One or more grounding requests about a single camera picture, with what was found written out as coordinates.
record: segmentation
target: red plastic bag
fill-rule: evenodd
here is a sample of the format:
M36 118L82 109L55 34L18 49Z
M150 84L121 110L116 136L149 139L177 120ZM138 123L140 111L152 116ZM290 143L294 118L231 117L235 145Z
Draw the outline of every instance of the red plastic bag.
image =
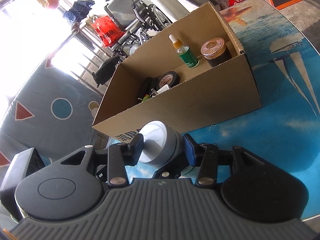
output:
M109 16L96 19L92 27L95 28L105 47L113 46L124 35Z

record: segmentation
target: rose gold jar lid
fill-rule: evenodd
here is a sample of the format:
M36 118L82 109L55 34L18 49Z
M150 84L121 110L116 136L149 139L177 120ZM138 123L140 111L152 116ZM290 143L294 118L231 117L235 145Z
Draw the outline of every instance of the rose gold jar lid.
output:
M227 46L224 42L224 39L218 37L208 40L205 44L203 44L200 52L206 59L214 59L224 53L226 47Z

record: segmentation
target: blue checkered cloth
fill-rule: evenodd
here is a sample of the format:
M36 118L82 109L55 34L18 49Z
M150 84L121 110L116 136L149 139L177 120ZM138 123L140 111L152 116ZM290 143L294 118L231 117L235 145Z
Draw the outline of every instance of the blue checkered cloth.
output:
M76 1L70 10L65 11L63 18L66 19L71 26L75 22L81 22L89 14L92 5L94 5L93 0Z

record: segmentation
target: white dropper cap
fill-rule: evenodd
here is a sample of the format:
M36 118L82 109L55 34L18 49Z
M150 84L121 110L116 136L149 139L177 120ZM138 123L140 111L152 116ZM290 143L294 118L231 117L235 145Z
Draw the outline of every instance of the white dropper cap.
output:
M172 34L169 35L169 39L172 41L172 43L176 43L178 41L178 39Z

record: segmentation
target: concrete floor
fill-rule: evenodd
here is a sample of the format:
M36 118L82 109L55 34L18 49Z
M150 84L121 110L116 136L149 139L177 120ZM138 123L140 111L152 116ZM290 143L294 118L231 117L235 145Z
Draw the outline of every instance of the concrete floor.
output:
M303 0L280 12L320 51L320 0Z

